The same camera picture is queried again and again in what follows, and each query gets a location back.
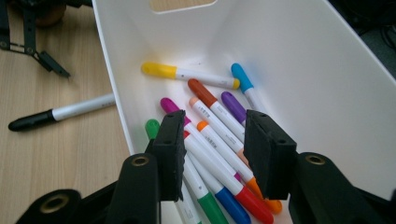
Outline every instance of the purple marker cap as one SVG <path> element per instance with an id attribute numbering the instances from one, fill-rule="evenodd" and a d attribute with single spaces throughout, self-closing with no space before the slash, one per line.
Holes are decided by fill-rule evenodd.
<path id="1" fill-rule="evenodd" d="M 241 104 L 235 99 L 235 97 L 228 91 L 224 91 L 221 94 L 221 101 L 230 110 L 233 116 L 242 123 L 247 119 L 247 111 L 241 106 Z"/>
<path id="2" fill-rule="evenodd" d="M 161 99 L 161 107 L 163 108 L 163 111 L 165 111 L 166 114 L 179 110 L 178 106 L 171 99 L 166 98 L 166 97 L 163 97 Z M 189 118 L 187 118 L 187 116 L 185 116 L 184 117 L 184 126 L 186 126 L 190 122 L 191 122 L 191 120 Z"/>

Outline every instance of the magenta marker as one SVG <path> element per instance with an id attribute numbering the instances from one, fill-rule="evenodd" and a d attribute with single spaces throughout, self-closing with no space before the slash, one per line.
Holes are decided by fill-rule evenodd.
<path id="1" fill-rule="evenodd" d="M 239 123 L 246 127 L 247 120 L 247 110 L 236 100 L 232 93 L 224 91 L 221 94 L 221 101 L 224 103 L 225 107 L 230 110 Z"/>
<path id="2" fill-rule="evenodd" d="M 178 106 L 171 99 L 166 97 L 161 99 L 161 107 L 167 114 L 179 110 Z M 187 118 L 187 116 L 184 117 L 184 130 L 192 134 L 204 146 L 202 150 L 206 150 L 213 157 L 215 157 L 218 162 L 223 164 L 223 167 L 226 168 L 225 172 L 228 172 L 229 174 L 233 175 L 238 181 L 241 181 L 241 176 L 226 160 L 224 160 L 224 158 L 220 156 L 220 154 L 212 147 L 212 145 L 210 145 L 206 141 L 204 136 L 198 132 L 198 130 L 191 123 L 191 120 Z"/>

